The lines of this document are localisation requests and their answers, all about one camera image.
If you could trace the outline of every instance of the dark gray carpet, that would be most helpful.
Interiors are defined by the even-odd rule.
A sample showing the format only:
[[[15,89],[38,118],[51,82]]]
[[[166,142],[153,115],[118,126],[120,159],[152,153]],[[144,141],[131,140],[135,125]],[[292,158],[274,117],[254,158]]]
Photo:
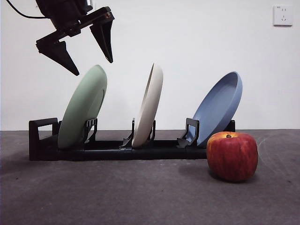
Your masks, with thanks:
[[[238,184],[213,178],[205,159],[29,161],[28,133],[1,132],[1,224],[299,225],[300,130],[246,132],[259,163]]]

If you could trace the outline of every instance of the blue plate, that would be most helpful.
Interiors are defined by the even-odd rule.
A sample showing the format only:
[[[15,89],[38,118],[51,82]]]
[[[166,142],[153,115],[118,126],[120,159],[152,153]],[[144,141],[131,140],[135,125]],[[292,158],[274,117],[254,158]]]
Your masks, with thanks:
[[[242,89],[239,74],[231,72],[219,80],[206,95],[193,117],[200,122],[198,147],[206,148],[210,136],[227,127],[239,106]],[[187,140],[191,141],[194,133],[195,128],[190,127]]]

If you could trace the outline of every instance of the apple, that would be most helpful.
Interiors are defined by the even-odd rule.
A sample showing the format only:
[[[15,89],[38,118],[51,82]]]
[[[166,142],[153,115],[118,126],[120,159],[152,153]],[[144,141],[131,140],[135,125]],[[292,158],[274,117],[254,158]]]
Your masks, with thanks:
[[[245,133],[219,132],[212,135],[206,148],[210,169],[228,181],[245,181],[256,171],[258,152],[255,139]]]

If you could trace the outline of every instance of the wall socket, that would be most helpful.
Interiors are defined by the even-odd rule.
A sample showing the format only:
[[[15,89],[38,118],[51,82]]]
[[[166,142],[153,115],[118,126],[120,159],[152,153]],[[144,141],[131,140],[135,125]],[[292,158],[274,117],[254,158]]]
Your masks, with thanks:
[[[273,13],[274,26],[293,25],[293,7],[291,5],[275,5]]]

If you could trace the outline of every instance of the white plate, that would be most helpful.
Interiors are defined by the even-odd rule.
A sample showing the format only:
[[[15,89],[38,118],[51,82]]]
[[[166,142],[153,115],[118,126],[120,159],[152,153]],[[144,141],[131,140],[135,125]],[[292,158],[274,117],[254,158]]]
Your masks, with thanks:
[[[80,81],[61,122],[58,134],[60,149],[83,141],[84,123],[98,116],[107,87],[105,71],[93,66]]]
[[[132,140],[132,147],[134,148],[142,146],[147,141],[158,109],[162,87],[163,71],[160,66],[153,64],[142,100],[139,117],[135,122],[135,132]]]

